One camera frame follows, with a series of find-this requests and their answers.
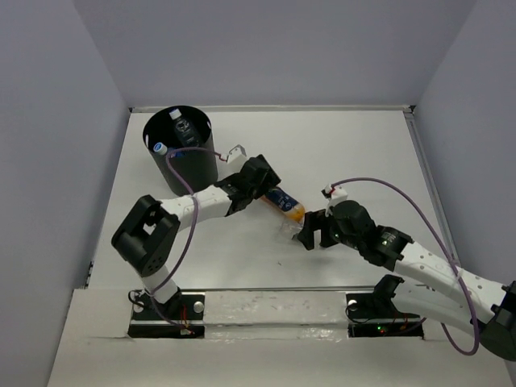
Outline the clear bottle black label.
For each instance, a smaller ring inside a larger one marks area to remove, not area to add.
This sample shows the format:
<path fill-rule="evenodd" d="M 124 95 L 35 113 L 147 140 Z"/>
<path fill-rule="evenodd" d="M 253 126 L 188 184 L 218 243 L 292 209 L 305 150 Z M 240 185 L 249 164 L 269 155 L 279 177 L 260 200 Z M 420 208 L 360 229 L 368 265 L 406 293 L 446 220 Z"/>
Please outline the clear bottle black label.
<path fill-rule="evenodd" d="M 303 223 L 286 219 L 279 228 L 279 235 L 288 241 L 298 242 L 298 235 L 303 229 Z"/>

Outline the orange bottle blue label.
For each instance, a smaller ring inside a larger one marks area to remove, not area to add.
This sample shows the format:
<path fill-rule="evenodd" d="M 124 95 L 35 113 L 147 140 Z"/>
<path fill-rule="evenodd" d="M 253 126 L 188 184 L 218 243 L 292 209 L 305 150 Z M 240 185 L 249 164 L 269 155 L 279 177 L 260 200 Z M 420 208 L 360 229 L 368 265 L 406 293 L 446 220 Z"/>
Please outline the orange bottle blue label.
<path fill-rule="evenodd" d="M 305 207 L 279 186 L 267 191 L 263 197 L 270 205 L 278 209 L 286 218 L 296 223 L 302 223 L 305 217 Z"/>

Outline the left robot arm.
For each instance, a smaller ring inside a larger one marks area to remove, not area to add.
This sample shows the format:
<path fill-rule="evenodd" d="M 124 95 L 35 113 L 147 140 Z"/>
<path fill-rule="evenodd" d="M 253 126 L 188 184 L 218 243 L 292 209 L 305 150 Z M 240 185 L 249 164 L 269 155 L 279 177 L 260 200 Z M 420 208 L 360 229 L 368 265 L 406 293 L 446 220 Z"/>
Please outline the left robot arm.
<path fill-rule="evenodd" d="M 112 247 L 135 270 L 160 318 L 171 318 L 181 308 L 181 289 L 166 262 L 177 234 L 189 231 L 178 268 L 200 222 L 225 218 L 244 210 L 281 179 L 262 156 L 251 157 L 241 169 L 197 193 L 158 201 L 151 195 L 138 199 L 111 239 Z"/>

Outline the blue label water bottle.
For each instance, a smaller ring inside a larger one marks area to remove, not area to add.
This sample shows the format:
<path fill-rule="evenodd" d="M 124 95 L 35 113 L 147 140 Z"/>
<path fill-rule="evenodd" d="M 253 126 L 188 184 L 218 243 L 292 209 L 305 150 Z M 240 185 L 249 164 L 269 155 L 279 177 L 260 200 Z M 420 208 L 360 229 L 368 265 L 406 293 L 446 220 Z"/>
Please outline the blue label water bottle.
<path fill-rule="evenodd" d="M 162 142 L 157 142 L 153 148 L 153 153 L 158 156 L 166 156 L 169 153 L 169 148 L 164 145 Z M 184 152 L 177 152 L 173 154 L 173 157 L 183 157 L 185 155 Z"/>

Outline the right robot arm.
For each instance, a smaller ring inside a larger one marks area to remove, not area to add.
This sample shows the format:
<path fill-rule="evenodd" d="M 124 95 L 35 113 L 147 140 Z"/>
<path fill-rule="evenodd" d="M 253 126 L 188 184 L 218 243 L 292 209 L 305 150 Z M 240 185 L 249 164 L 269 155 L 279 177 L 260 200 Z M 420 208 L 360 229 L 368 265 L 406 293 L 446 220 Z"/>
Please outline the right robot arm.
<path fill-rule="evenodd" d="M 358 202 L 346 200 L 309 212 L 296 238 L 314 249 L 314 233 L 323 248 L 343 244 L 367 262 L 389 270 L 371 296 L 381 316 L 394 311 L 418 314 L 477 337 L 482 347 L 515 360 L 515 285 L 486 280 L 455 268 L 409 235 L 377 225 Z"/>

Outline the clear crinkled bottle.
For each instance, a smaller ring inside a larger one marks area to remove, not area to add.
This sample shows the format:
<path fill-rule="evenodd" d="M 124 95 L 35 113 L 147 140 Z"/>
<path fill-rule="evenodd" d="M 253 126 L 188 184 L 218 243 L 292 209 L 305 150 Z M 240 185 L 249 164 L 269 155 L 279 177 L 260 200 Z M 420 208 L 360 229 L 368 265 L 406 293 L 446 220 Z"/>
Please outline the clear crinkled bottle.
<path fill-rule="evenodd" d="M 185 148 L 198 148 L 202 145 L 201 136 L 197 128 L 181 113 L 179 109 L 169 112 L 169 116 L 173 121 L 173 129 L 176 137 Z"/>

